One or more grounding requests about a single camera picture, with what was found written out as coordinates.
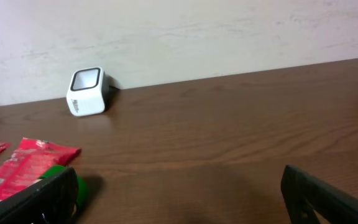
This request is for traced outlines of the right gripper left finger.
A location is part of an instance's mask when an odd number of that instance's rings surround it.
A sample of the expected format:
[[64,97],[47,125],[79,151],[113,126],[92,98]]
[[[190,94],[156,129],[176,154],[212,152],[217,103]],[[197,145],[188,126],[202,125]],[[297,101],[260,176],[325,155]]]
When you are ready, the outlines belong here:
[[77,195],[74,168],[63,169],[0,201],[0,223],[71,223]]

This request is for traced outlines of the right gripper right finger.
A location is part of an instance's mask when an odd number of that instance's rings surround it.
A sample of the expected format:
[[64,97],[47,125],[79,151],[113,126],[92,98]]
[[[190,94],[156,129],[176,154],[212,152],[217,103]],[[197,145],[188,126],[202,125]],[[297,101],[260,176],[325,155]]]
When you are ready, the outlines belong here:
[[319,223],[320,214],[329,223],[358,224],[358,199],[287,165],[280,189],[292,223]]

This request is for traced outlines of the green lid white jar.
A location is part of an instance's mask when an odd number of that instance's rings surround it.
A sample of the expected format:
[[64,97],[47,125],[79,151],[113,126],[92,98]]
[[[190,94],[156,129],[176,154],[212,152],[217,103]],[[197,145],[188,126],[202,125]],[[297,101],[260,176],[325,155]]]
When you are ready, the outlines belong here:
[[[41,176],[39,176],[39,178],[35,180],[34,183],[41,181],[42,179],[46,179],[66,168],[67,168],[66,166],[53,165],[48,170],[46,170]],[[76,197],[75,206],[73,208],[72,217],[77,216],[77,214],[84,209],[90,194],[86,182],[80,176],[77,177],[77,183],[78,183],[78,194]]]

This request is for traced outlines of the orange red snack pouch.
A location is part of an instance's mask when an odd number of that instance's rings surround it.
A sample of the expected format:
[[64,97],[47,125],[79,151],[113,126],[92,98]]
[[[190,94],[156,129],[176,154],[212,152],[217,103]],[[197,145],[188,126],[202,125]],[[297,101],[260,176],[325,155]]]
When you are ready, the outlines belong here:
[[53,166],[67,166],[80,148],[22,139],[11,157],[0,166],[0,201],[26,189]]

